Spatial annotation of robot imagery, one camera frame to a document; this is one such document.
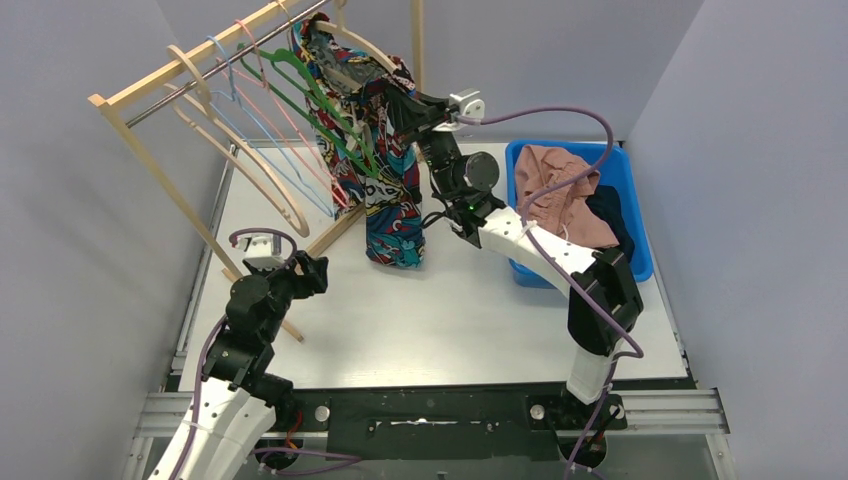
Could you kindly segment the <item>pink wire hanger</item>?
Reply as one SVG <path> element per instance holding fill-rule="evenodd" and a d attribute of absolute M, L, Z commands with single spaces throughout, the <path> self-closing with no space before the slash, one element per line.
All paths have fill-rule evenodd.
<path fill-rule="evenodd" d="M 349 207 L 350 200 L 347 196 L 346 192 L 339 185 L 336 178 L 332 175 L 331 171 L 328 169 L 323 156 L 319 153 L 317 146 L 310 143 L 306 135 L 303 131 L 297 126 L 295 121 L 289 115 L 288 110 L 283 106 L 280 102 L 280 98 L 273 92 L 271 89 L 271 84 L 267 79 L 267 76 L 264 72 L 264 65 L 262 62 L 261 54 L 259 52 L 258 44 L 253 36 L 252 32 L 246 26 L 246 24 L 240 20 L 235 19 L 234 24 L 238 25 L 243 33 L 251 40 L 251 44 L 253 45 L 253 51 L 258 58 L 259 69 L 260 69 L 260 79 L 257 80 L 254 76 L 248 75 L 241 70 L 228 66 L 228 71 L 225 73 L 225 77 L 231 83 L 231 91 L 238 96 L 237 104 L 241 105 L 241 100 L 245 99 L 250 106 L 250 109 L 256 112 L 263 122 L 259 122 L 259 126 L 265 127 L 269 126 L 272 131 L 280 138 L 283 143 L 290 149 L 293 150 L 293 147 L 290 145 L 290 142 L 285 138 L 279 128 L 271 121 L 263 112 L 261 108 L 259 108 L 255 103 L 252 102 L 249 96 L 245 94 L 245 92 L 238 86 L 235 81 L 236 77 L 240 77 L 242 79 L 247 80 L 248 82 L 256 85 L 263 89 L 272 103 L 276 106 L 277 110 L 283 115 L 283 118 L 288 122 L 288 124 L 293 128 L 296 137 L 307 147 L 307 150 L 310 152 L 312 157 L 314 158 L 315 165 L 312 165 L 310 162 L 305 160 L 299 154 L 296 154 L 296 157 L 299 159 L 301 164 L 317 179 L 319 180 L 329 191 L 332 199 L 338 207 Z"/>

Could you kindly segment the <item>dusty pink shorts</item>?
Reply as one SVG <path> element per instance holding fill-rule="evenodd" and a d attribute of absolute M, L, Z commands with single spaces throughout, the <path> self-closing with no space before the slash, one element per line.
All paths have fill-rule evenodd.
<path fill-rule="evenodd" d="M 562 183 L 588 169 L 581 157 L 562 147 L 525 145 L 514 167 L 517 210 L 534 194 Z M 591 211 L 587 199 L 595 194 L 600 174 L 594 172 L 572 184 L 539 197 L 527 218 L 577 245 L 616 247 L 619 241 L 609 224 Z"/>

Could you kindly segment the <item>colourful comic print shorts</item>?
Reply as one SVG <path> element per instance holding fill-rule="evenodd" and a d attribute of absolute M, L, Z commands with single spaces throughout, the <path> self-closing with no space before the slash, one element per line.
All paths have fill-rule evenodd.
<path fill-rule="evenodd" d="M 414 148 L 397 142 L 384 96 L 388 87 L 418 94 L 417 86 L 401 58 L 387 54 L 399 67 L 388 73 L 357 47 L 344 46 L 333 35 L 315 29 L 312 20 L 330 19 L 319 12 L 297 23 L 290 32 L 292 50 L 312 71 L 335 108 L 352 122 L 354 132 L 373 152 L 379 168 L 377 179 L 357 173 L 354 165 L 313 128 L 320 154 L 350 200 L 349 207 L 335 204 L 335 213 L 341 215 L 354 206 L 364 206 L 368 259 L 384 266 L 418 268 L 425 251 L 420 170 Z"/>

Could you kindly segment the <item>beige wooden hanger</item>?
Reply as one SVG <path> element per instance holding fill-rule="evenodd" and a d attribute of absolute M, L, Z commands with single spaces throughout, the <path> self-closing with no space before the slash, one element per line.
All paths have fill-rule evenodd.
<path fill-rule="evenodd" d="M 275 173 L 271 163 L 260 155 L 254 147 L 249 146 L 248 143 L 235 133 L 232 128 L 226 125 L 220 115 L 213 112 L 211 91 L 205 81 L 201 78 L 198 68 L 188 58 L 188 55 L 175 45 L 169 45 L 166 49 L 169 57 L 172 60 L 176 60 L 180 66 L 184 67 L 197 82 L 196 89 L 199 92 L 199 98 L 196 99 L 189 94 L 185 94 L 182 96 L 182 99 L 198 111 L 206 121 L 217 127 L 238 147 L 240 151 L 244 152 L 250 159 L 251 163 L 264 174 L 264 180 L 261 180 L 260 176 L 254 172 L 251 167 L 248 167 L 245 162 L 240 160 L 235 154 L 232 154 L 228 147 L 225 147 L 197 121 L 186 114 L 177 105 L 176 100 L 170 103 L 174 113 L 193 131 L 207 140 L 220 153 L 222 153 L 227 161 L 248 179 L 253 187 L 262 194 L 262 196 L 274 207 L 274 209 L 300 237 L 307 237 L 310 234 L 308 221 L 298 202 L 290 194 L 279 176 Z"/>

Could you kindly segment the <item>navy blue shorts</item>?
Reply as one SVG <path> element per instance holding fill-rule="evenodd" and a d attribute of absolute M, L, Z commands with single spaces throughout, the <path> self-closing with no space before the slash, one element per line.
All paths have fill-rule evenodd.
<path fill-rule="evenodd" d="M 618 241 L 616 248 L 631 262 L 635 252 L 635 242 L 627 229 L 617 190 L 612 186 L 599 185 L 594 194 L 586 199 L 586 204 L 597 218 L 608 225 Z"/>

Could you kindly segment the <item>green plastic hanger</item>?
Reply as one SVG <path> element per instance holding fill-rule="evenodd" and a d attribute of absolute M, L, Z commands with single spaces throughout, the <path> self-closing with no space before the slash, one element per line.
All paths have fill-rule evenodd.
<path fill-rule="evenodd" d="M 357 173 L 377 179 L 379 168 L 373 152 L 365 145 L 360 134 L 354 132 L 351 121 L 346 120 L 335 104 L 328 98 L 316 82 L 312 71 L 298 56 L 290 50 L 280 48 L 274 52 L 254 47 L 248 49 L 250 56 L 258 56 L 260 63 L 267 61 L 271 69 L 301 92 L 308 105 L 314 110 L 307 113 L 276 86 L 268 83 L 270 91 L 287 105 L 292 107 L 315 130 L 317 130 L 336 150 L 354 165 Z"/>

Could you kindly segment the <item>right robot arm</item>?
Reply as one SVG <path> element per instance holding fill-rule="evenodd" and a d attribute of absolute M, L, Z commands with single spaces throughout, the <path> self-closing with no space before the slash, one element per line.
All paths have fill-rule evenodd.
<path fill-rule="evenodd" d="M 562 411 L 571 424 L 590 425 L 602 413 L 600 398 L 624 354 L 621 344 L 631 345 L 632 358 L 644 355 L 630 335 L 643 302 L 626 256 L 560 238 L 531 222 L 527 206 L 515 210 L 493 194 L 497 160 L 486 152 L 461 153 L 454 137 L 465 125 L 490 124 L 478 92 L 442 99 L 390 87 L 385 95 L 401 143 L 419 146 L 432 195 L 443 206 L 430 218 L 448 220 L 458 237 L 530 268 L 567 298 L 577 352 Z"/>

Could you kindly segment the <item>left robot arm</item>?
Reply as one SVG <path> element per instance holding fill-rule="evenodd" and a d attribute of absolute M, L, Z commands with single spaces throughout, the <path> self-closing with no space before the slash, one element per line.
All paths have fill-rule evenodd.
<path fill-rule="evenodd" d="M 292 381 L 269 373 L 292 303 L 328 288 L 325 256 L 304 250 L 275 268 L 250 266 L 198 358 L 192 398 L 152 479 L 232 479 L 264 433 L 297 416 Z"/>

